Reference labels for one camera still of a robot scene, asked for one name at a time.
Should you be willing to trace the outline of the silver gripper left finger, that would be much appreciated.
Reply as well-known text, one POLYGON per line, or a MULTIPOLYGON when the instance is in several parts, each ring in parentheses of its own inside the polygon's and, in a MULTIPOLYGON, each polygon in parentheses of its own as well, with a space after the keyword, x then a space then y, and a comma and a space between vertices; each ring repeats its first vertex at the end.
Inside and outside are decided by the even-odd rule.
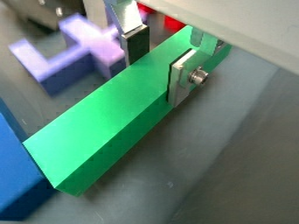
POLYGON ((149 52, 149 27, 143 23, 136 0, 103 0, 115 23, 125 63, 132 65, 149 52))

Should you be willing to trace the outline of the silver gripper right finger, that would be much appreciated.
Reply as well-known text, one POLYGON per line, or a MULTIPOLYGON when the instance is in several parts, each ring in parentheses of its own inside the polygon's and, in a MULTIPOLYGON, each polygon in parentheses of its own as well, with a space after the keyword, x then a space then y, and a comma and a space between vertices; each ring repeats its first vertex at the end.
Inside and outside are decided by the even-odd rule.
POLYGON ((197 28, 191 28, 191 45, 169 65, 167 101, 177 107, 188 97, 192 88, 201 85, 209 73, 203 69, 204 63, 220 51, 224 42, 197 28))

